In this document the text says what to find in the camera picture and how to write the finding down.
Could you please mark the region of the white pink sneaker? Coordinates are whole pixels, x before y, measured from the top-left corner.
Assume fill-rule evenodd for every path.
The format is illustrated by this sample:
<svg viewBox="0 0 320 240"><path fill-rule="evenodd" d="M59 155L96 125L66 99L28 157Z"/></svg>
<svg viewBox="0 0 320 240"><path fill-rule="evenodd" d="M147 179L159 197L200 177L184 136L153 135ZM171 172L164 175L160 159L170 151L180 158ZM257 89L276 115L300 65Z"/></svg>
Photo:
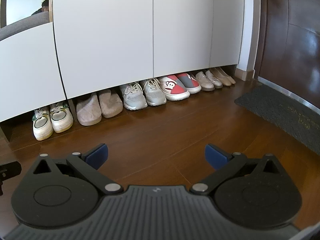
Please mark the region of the white pink sneaker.
<svg viewBox="0 0 320 240"><path fill-rule="evenodd" d="M148 106L139 83L132 82L119 86L123 96L123 104L127 110L136 111Z"/></svg>

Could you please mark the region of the white cabinet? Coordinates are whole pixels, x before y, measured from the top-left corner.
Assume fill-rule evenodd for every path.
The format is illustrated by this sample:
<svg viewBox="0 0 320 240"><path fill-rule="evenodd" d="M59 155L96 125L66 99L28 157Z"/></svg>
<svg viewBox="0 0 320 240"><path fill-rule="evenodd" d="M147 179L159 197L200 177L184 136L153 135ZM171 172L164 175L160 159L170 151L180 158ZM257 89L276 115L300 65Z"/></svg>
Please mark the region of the white cabinet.
<svg viewBox="0 0 320 240"><path fill-rule="evenodd" d="M236 65L253 76L259 0L1 0L1 120L125 83Z"/></svg>

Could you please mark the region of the dark wooden door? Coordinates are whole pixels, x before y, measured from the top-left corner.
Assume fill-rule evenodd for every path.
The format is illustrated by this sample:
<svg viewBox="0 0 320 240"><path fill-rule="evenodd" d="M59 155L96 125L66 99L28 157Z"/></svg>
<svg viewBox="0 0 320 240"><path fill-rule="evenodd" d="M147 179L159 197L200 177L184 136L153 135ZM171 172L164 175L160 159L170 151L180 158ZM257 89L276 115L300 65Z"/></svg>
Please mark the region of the dark wooden door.
<svg viewBox="0 0 320 240"><path fill-rule="evenodd" d="M266 0L259 76L319 107L319 0Z"/></svg>

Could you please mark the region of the beige fuzzy slipper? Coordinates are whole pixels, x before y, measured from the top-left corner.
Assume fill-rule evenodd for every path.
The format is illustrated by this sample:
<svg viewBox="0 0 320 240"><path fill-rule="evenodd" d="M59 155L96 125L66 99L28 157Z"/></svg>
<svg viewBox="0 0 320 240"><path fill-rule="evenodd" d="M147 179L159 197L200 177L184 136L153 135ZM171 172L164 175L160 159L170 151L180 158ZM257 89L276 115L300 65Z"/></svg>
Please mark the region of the beige fuzzy slipper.
<svg viewBox="0 0 320 240"><path fill-rule="evenodd" d="M123 102L114 90L101 90L99 103L104 118L112 118L123 111Z"/></svg>

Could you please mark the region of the white green sneaker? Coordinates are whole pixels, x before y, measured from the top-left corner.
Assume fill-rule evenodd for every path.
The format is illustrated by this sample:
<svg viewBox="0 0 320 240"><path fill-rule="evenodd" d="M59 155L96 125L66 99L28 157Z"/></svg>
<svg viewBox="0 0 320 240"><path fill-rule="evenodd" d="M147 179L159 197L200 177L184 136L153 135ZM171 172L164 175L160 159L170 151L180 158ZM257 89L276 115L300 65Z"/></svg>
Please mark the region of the white green sneaker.
<svg viewBox="0 0 320 240"><path fill-rule="evenodd" d="M50 119L56 133L65 132L73 125L73 116L69 106L64 101L50 105Z"/></svg>
<svg viewBox="0 0 320 240"><path fill-rule="evenodd" d="M48 139L53 134L53 126L50 119L48 107L38 108L34 111L33 134L36 140L43 141Z"/></svg>

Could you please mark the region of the beige pump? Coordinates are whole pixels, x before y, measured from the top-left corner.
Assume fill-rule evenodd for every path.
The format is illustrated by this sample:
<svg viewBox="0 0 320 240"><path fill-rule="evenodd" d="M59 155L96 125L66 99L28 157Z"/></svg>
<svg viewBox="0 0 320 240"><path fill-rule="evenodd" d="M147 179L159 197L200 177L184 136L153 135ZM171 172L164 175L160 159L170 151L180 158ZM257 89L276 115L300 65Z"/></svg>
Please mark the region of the beige pump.
<svg viewBox="0 0 320 240"><path fill-rule="evenodd" d="M217 67L216 69L218 70L218 72L221 75L226 77L232 85L236 84L236 81L231 76L229 76L227 73L225 73L221 67Z"/></svg>
<svg viewBox="0 0 320 240"><path fill-rule="evenodd" d="M217 68L210 68L210 72L224 85L230 87L232 83L230 80L223 74L221 74Z"/></svg>

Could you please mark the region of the beige quilted slipper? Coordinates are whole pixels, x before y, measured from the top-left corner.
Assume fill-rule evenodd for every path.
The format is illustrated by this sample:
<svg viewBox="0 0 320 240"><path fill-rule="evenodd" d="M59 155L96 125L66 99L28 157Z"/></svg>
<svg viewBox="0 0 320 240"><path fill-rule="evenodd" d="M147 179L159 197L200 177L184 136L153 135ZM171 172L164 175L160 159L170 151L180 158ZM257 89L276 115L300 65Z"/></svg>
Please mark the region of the beige quilted slipper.
<svg viewBox="0 0 320 240"><path fill-rule="evenodd" d="M102 112L96 92L86 96L85 100L78 100L76 115L82 126L92 126L102 120Z"/></svg>

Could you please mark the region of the dark door mat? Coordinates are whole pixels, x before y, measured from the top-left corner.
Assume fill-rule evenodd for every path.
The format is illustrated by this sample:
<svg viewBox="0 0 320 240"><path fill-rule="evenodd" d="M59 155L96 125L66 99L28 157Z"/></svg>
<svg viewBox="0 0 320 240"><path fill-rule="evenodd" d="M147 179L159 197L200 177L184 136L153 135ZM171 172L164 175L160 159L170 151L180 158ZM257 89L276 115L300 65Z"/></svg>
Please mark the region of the dark door mat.
<svg viewBox="0 0 320 240"><path fill-rule="evenodd" d="M255 87L234 102L319 154L319 114L308 107L266 85Z"/></svg>

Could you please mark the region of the red grey slipper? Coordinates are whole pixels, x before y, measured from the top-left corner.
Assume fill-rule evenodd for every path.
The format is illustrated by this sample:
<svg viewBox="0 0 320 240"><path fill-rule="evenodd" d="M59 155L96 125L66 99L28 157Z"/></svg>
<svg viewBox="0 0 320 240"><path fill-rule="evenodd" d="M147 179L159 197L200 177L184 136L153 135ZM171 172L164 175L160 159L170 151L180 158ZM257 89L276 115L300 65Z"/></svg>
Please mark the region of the red grey slipper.
<svg viewBox="0 0 320 240"><path fill-rule="evenodd" d="M190 94L196 94L201 91L201 85L196 81L195 77L188 73L176 74L177 78L185 86Z"/></svg>
<svg viewBox="0 0 320 240"><path fill-rule="evenodd" d="M190 93L175 75L167 75L158 78L159 86L169 101L180 101L187 99Z"/></svg>

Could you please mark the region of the cream loafer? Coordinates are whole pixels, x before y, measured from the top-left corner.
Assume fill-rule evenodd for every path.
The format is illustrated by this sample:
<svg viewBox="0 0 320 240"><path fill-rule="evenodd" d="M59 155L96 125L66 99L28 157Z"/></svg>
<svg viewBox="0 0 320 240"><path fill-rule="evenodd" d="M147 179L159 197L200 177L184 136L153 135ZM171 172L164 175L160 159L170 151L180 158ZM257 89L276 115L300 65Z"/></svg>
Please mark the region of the cream loafer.
<svg viewBox="0 0 320 240"><path fill-rule="evenodd" d="M197 72L195 79L203 91L210 92L215 90L213 83L206 77L203 71Z"/></svg>
<svg viewBox="0 0 320 240"><path fill-rule="evenodd" d="M223 87L223 84L222 82L217 79L211 72L210 70L207 70L206 71L206 78L214 85L214 87L216 89L220 89Z"/></svg>

